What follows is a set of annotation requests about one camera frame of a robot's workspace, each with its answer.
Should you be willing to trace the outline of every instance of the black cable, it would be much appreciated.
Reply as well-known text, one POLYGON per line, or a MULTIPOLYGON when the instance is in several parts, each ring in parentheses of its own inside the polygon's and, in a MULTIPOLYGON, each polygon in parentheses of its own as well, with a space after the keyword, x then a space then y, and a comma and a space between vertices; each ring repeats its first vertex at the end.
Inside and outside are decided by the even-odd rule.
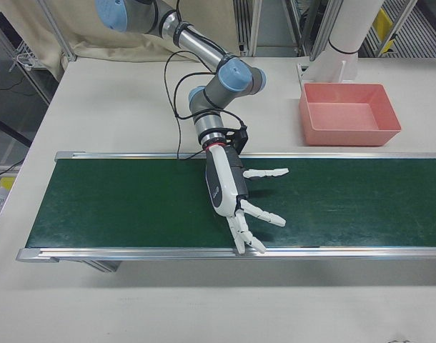
POLYGON ((185 158, 185 159, 179 159, 179 158, 178 158, 178 155, 177 155, 177 159, 179 159, 180 161, 187 161, 188 159, 192 159, 193 157, 199 155, 199 154, 200 154, 201 152, 203 152, 203 151, 204 151, 204 150, 198 151, 196 154, 193 154, 193 155, 191 155, 191 156, 188 156, 188 157, 185 158))
POLYGON ((182 15, 180 14, 180 0, 177 0, 177 5, 175 6, 175 11, 177 13, 178 21, 182 21, 182 15))
POLYGON ((198 40, 208 43, 209 46, 211 46, 213 49, 217 50, 220 54, 225 55, 226 51, 217 43, 212 41, 210 38, 207 38, 206 36, 202 36, 201 34, 198 34, 197 32, 192 31, 190 28, 186 27, 184 29, 185 31, 189 32, 192 36, 196 37, 198 40))
POLYGON ((188 79, 189 77, 192 76, 199 76, 199 75, 214 75, 214 73, 209 73, 209 72, 197 72, 197 73, 191 73, 191 74, 187 74, 185 76, 183 76, 180 81, 178 81, 177 85, 175 86, 175 90, 174 90, 174 115, 176 117, 180 117, 178 111, 177 111, 177 92, 178 92, 178 88, 180 87, 180 85, 182 84, 182 82, 186 79, 188 79))
POLYGON ((21 77, 21 79, 18 82, 16 82, 15 84, 12 84, 9 88, 0 88, 0 91, 9 91, 9 90, 13 89, 14 87, 20 85, 24 81, 24 77, 25 76, 23 75, 23 77, 21 77))
POLYGON ((174 56, 176 55, 180 55, 183 53, 187 53, 187 54, 191 54, 197 57, 197 59, 210 71, 211 74, 213 74, 212 70, 205 64, 205 62, 194 52, 192 51, 187 51, 187 50, 180 50, 177 52, 174 52, 173 54, 171 54, 169 56, 169 58, 166 61, 166 64, 164 65, 164 87, 166 89, 166 93, 167 93, 167 98, 169 100, 169 104, 170 107, 172 108, 172 111, 174 112, 174 117, 177 120, 177 126, 178 126, 178 147, 177 147, 177 159, 179 159, 179 152, 180 152, 180 147, 182 145, 182 128, 180 127, 180 121, 179 121, 179 116, 177 115, 177 109, 174 107, 174 104, 172 103, 172 99, 170 97, 170 93, 169 93, 169 87, 167 86, 167 66, 169 65, 169 62, 172 60, 172 58, 174 58, 174 56))
MULTIPOLYGON (((168 100, 169 100, 169 104, 170 104, 170 107, 172 108, 172 111, 173 111, 173 113, 174 113, 174 118, 175 118, 175 120, 177 121, 177 126, 178 126, 178 132, 179 132, 179 138, 178 138, 178 146, 177 146, 177 159, 180 159, 179 158, 179 152, 180 152, 180 148, 181 148, 181 145, 182 145, 182 128, 181 128, 181 125, 180 125, 180 121, 179 120, 186 120, 186 119, 190 119, 190 118, 192 118, 192 117, 194 117, 194 116, 197 116, 197 115, 200 115, 200 114, 205 114, 205 113, 208 113, 208 112, 210 112, 210 111, 218 111, 219 113, 225 113, 225 114, 228 114, 228 115, 230 115, 230 116, 233 116, 235 119, 237 119, 238 121, 239 121, 239 123, 240 123, 240 126, 242 127, 242 126, 244 126, 244 122, 236 115, 236 114, 234 114, 234 113, 232 113, 232 112, 230 112, 230 111, 227 111, 227 110, 225 110, 225 109, 213 109, 213 108, 209 108, 209 109, 203 109, 203 110, 201 110, 201 111, 198 111, 198 112, 196 112, 196 113, 194 113, 194 114, 192 114, 192 115, 190 115, 190 116, 180 116, 179 115, 179 113, 178 113, 178 111, 177 111, 177 92, 178 92, 178 89, 179 89, 179 87, 180 87, 180 85, 182 84, 182 82, 184 81, 184 80, 186 80, 186 79, 188 79, 189 77, 192 77, 192 76, 198 76, 198 75, 215 75, 216 73, 214 73, 206 64, 205 64, 205 62, 197 55, 197 54, 195 54, 194 52, 192 52, 192 51, 187 51, 187 50, 180 50, 180 51, 176 51, 176 52, 174 52, 173 54, 171 54, 170 56, 169 56, 169 58, 167 59, 167 61, 166 61, 166 64, 164 65, 164 87, 165 87, 165 89, 166 89, 166 94, 167 94, 167 98, 168 98, 168 100), (187 74, 187 75, 185 75, 185 76, 183 76, 180 80, 179 80, 179 82, 177 83, 177 85, 175 86, 175 90, 174 90, 174 99, 173 99, 173 102, 172 102, 172 98, 170 97, 170 93, 169 93, 169 87, 168 87, 168 85, 167 85, 167 67, 168 67, 168 65, 169 65, 169 63, 170 63, 170 61, 172 60, 172 58, 174 57, 174 56, 176 56, 176 55, 180 55, 180 54, 183 54, 183 53, 188 53, 188 54, 192 54, 192 55, 194 55, 195 57, 197 57, 198 58, 198 60, 209 70, 209 72, 197 72, 197 73, 191 73, 191 74, 187 74)), ((196 154, 194 154, 194 155, 192 155, 192 156, 190 156, 190 157, 188 157, 188 158, 186 158, 186 159, 190 159, 190 158, 192 158, 192 157, 194 157, 194 156, 196 156, 196 155, 198 155, 199 153, 201 153, 203 150, 201 150, 201 151, 198 151, 196 154)))
MULTIPOLYGON (((177 0, 177 4, 175 5, 175 11, 177 13, 177 19, 179 20, 179 22, 182 22, 182 14, 180 13, 180 0, 177 0)), ((225 55, 226 51, 223 50, 223 48, 216 44, 214 41, 212 41, 211 39, 202 36, 201 34, 198 34, 197 32, 192 31, 191 29, 189 29, 188 27, 184 28, 185 31, 189 32, 192 36, 196 37, 198 40, 204 42, 204 43, 208 43, 208 45, 210 45, 212 48, 216 49, 219 53, 225 55)))
POLYGON ((10 172, 14 167, 16 167, 17 165, 19 165, 19 164, 21 164, 21 163, 23 163, 23 162, 24 162, 24 159, 22 159, 21 161, 18 161, 17 163, 15 163, 14 165, 12 165, 10 168, 8 168, 8 169, 6 169, 6 170, 4 170, 4 171, 1 171, 1 172, 0 172, 0 176, 3 175, 3 174, 5 174, 5 173, 7 173, 7 172, 10 172))

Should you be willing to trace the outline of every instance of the pink plastic bin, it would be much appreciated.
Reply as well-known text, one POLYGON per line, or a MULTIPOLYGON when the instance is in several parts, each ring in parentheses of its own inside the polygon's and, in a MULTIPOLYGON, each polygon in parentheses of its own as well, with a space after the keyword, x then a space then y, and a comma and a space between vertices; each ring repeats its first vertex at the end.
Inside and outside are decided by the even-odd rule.
POLYGON ((381 84, 305 84, 299 109, 309 145, 382 146, 401 131, 381 84))

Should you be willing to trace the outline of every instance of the green conveyor belt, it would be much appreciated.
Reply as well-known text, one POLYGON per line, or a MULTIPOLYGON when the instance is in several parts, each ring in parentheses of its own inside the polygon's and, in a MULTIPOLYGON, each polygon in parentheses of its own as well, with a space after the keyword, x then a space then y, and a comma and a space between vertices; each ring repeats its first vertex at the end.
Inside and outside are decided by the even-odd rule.
MULTIPOLYGON (((247 216, 267 247, 436 247, 436 159, 245 159, 289 167, 248 182, 250 201, 287 220, 247 216)), ((61 159, 27 248, 233 247, 214 213, 204 160, 61 159)))

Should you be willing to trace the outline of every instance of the white tabletop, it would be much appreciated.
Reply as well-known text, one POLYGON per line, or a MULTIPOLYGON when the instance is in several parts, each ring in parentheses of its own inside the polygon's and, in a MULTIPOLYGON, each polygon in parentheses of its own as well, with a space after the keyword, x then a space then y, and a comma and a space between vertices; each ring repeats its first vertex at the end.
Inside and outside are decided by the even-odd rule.
MULTIPOLYGON (((384 84, 402 125, 380 148, 303 146, 297 60, 247 61, 266 71, 267 88, 229 106, 249 127, 245 151, 436 152, 434 59, 360 61, 357 81, 384 84)), ((124 262, 104 274, 14 260, 57 151, 176 149, 163 67, 69 65, 0 216, 0 342, 436 342, 436 261, 124 262)), ((170 83, 200 69, 172 63, 170 83)), ((182 113, 201 83, 182 87, 182 113)), ((182 151, 199 150, 190 121, 182 131, 182 151)))

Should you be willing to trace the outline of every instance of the white pillar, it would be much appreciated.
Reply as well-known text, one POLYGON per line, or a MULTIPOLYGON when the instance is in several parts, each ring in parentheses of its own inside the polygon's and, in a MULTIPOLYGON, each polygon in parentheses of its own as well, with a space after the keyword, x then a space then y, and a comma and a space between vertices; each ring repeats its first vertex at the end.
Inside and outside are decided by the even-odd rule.
POLYGON ((357 75, 357 51, 384 0, 344 0, 326 49, 302 75, 305 82, 341 82, 357 75))

